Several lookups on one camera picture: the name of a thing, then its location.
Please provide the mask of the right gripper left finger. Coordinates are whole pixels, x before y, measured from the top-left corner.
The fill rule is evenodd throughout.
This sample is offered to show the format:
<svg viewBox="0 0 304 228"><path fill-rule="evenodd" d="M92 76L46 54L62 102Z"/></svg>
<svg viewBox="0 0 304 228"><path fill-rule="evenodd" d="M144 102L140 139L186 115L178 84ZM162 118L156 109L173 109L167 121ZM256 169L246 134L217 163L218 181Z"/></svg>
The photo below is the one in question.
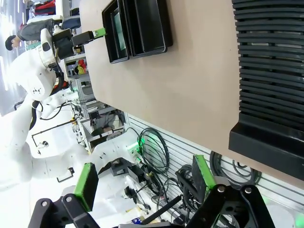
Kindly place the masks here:
<svg viewBox="0 0 304 228"><path fill-rule="evenodd" d="M76 228L98 228L89 214L93 210L98 175L93 163L85 163L72 193L57 201L39 199L34 207L29 228L64 228L73 224Z"/></svg>

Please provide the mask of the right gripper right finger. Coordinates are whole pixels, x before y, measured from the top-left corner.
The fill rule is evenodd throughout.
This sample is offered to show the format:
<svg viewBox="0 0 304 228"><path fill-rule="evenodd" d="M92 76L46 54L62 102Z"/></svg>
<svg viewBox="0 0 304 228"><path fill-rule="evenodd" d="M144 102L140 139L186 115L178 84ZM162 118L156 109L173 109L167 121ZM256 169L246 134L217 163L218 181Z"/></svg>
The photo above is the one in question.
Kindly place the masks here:
<svg viewBox="0 0 304 228"><path fill-rule="evenodd" d="M187 224L189 228L213 228L221 216L229 215L237 228L274 228L264 200L254 185L235 189L217 184L203 155L192 159L192 176L201 206Z"/></svg>

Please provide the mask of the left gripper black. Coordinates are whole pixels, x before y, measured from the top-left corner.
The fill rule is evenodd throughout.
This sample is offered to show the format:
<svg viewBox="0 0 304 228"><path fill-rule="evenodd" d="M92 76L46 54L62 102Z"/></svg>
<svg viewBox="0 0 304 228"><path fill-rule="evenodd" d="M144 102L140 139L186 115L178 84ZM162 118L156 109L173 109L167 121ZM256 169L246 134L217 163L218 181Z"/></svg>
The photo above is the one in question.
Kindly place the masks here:
<svg viewBox="0 0 304 228"><path fill-rule="evenodd" d="M105 28L94 31L87 31L73 36L71 29L65 29L52 36L55 51L58 50L57 56L60 60L74 55L74 49L81 47L95 38L101 38L106 35Z"/></svg>

